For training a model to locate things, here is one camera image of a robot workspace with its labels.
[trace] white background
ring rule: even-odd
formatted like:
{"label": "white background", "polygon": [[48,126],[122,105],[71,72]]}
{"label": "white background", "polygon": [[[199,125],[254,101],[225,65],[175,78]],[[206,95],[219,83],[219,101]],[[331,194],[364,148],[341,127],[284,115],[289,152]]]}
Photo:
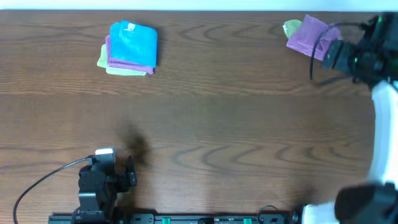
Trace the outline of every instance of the white background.
{"label": "white background", "polygon": [[0,9],[398,11],[398,0],[0,0]]}

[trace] white wall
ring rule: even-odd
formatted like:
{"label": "white wall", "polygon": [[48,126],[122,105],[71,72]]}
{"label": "white wall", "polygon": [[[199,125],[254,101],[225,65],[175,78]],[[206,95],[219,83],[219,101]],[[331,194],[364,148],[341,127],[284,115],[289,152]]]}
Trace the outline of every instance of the white wall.
{"label": "white wall", "polygon": [[0,0],[0,9],[398,11],[398,0]]}

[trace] wooden table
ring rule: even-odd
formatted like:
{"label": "wooden table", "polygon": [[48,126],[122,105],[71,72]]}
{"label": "wooden table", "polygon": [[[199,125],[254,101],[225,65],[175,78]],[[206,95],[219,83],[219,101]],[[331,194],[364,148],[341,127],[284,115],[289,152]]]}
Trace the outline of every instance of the wooden table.
{"label": "wooden table", "polygon": [[[158,212],[287,210],[363,180],[374,139],[368,88],[309,81],[310,58],[285,47],[282,30],[305,14],[0,11],[0,223],[11,222],[14,202],[36,180],[106,146],[120,160],[136,156],[139,185],[121,203]],[[154,75],[96,66],[121,19],[157,29]],[[339,75],[318,67],[317,82]],[[72,212],[82,165],[29,192],[20,223]]]}

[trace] green clip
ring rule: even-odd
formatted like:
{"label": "green clip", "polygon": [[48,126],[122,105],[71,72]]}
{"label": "green clip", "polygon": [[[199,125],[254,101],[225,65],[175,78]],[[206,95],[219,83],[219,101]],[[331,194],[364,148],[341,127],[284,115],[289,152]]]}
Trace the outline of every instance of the green clip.
{"label": "green clip", "polygon": [[172,219],[171,218],[163,218],[162,219],[162,224],[171,224]]}
{"label": "green clip", "polygon": [[251,224],[251,218],[244,218],[243,224]]}

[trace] tabletop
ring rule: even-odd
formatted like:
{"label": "tabletop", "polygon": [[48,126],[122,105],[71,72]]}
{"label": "tabletop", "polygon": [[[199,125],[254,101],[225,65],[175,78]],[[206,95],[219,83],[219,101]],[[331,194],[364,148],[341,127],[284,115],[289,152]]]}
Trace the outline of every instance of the tabletop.
{"label": "tabletop", "polygon": [[[36,180],[113,146],[133,155],[138,186],[119,204],[160,213],[256,213],[332,200],[364,180],[374,109],[364,85],[339,80],[288,49],[282,24],[352,12],[0,11],[0,222]],[[111,24],[158,32],[153,75],[96,66]],[[344,39],[357,39],[354,28]],[[78,171],[29,192],[20,223],[45,223],[78,203]]]}

